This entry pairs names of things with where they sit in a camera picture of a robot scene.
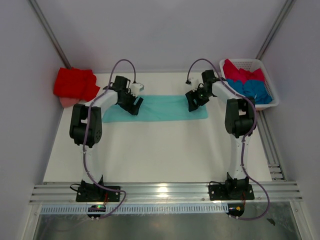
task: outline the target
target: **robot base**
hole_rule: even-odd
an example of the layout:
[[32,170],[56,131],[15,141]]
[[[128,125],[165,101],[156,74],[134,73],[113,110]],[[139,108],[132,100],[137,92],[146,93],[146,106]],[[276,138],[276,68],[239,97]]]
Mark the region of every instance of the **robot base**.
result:
[[[104,179],[101,177],[100,181],[98,182],[99,185],[104,186]],[[108,189],[120,190],[120,186],[104,186]],[[93,183],[87,183],[85,181],[81,181],[80,186],[77,189],[76,193],[76,202],[78,203],[92,203],[92,202],[113,202],[118,203],[120,202],[120,193],[107,191],[101,189],[100,187],[96,186]]]
[[208,186],[209,196],[211,201],[226,201],[226,200],[254,200],[255,194],[252,186],[249,184],[249,179],[232,179],[227,173],[225,184],[213,184],[210,182]]

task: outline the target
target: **white wall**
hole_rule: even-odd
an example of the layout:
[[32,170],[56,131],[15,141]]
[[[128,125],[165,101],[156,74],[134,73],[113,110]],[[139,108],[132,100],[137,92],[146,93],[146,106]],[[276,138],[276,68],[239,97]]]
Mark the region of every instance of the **white wall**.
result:
[[186,71],[203,57],[215,64],[255,58],[284,2],[38,0],[71,65],[96,73],[110,72],[121,58],[139,72]]
[[319,13],[319,0],[296,1],[263,58],[281,101],[266,111],[267,120],[315,226],[320,226]]
[[0,239],[16,239],[44,175],[61,116],[62,63],[27,0],[0,7]]

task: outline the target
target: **laundry basket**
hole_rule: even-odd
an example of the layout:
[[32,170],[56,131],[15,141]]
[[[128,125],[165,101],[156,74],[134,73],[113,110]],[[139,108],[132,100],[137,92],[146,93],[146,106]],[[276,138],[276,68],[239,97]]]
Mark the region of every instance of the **laundry basket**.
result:
[[[264,110],[266,108],[269,107],[275,107],[279,104],[279,97],[275,91],[275,87],[271,82],[271,79],[267,73],[267,70],[264,66],[264,64],[262,63],[262,61],[258,60],[258,59],[229,59],[237,69],[244,69],[246,71],[250,71],[253,72],[257,69],[261,69],[264,75],[264,85],[265,85],[265,89],[267,90],[267,92],[269,93],[269,95],[272,98],[272,101],[268,104],[256,104],[255,108],[257,111],[261,111]],[[223,66],[225,64],[225,60],[221,60],[220,61],[220,70],[221,70],[221,74],[222,77],[226,77],[225,73],[224,73],[224,69]]]

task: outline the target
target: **blue cloth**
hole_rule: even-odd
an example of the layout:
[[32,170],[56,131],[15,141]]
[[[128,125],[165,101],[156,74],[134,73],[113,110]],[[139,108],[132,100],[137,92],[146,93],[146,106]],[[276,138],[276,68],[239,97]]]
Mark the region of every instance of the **blue cloth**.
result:
[[268,104],[272,101],[271,96],[266,90],[265,83],[259,80],[248,80],[242,84],[240,80],[234,82],[232,79],[227,79],[228,84],[239,94],[246,97],[253,97],[255,104]]
[[143,95],[139,114],[133,116],[119,105],[113,105],[103,115],[103,123],[112,122],[162,122],[206,119],[206,106],[196,111],[188,111],[185,95]]

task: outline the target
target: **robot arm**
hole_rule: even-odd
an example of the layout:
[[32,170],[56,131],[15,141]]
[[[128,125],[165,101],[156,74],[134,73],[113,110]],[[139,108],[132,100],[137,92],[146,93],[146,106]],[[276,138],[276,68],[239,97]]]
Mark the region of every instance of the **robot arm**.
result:
[[224,185],[225,191],[221,192],[216,185],[209,186],[209,194],[211,200],[228,200],[240,199],[245,193],[246,199],[254,199],[252,187],[249,184],[249,178],[243,171],[243,165],[247,165],[248,146],[251,136],[245,138],[245,148],[243,151],[242,165],[242,146],[243,136],[246,135],[254,124],[255,113],[248,102],[232,94],[224,84],[215,77],[213,70],[206,70],[202,73],[203,84],[198,80],[187,80],[187,84],[191,85],[192,90],[187,92],[189,112],[198,109],[209,101],[209,97],[218,97],[226,104],[225,110],[225,129],[230,135],[231,140],[231,159]]
[[[123,76],[116,76],[109,90],[95,101],[90,111],[88,136],[85,144],[85,159],[90,175],[100,185],[104,184],[102,167],[98,156],[98,143],[102,137],[103,113],[111,106],[118,104],[130,114],[138,115],[139,108],[143,102],[143,98],[138,97],[138,95],[139,92],[143,91],[144,86],[141,83],[135,82],[128,86],[129,84],[129,79]],[[80,159],[83,159],[83,143],[87,127],[88,110],[91,103],[92,101],[86,104],[76,104],[72,109],[69,134],[74,140],[74,143],[80,146]],[[97,201],[97,199],[99,199],[103,202],[105,194],[101,188],[94,185],[88,177],[88,174],[84,171],[81,186],[78,188],[76,201],[99,202]]]

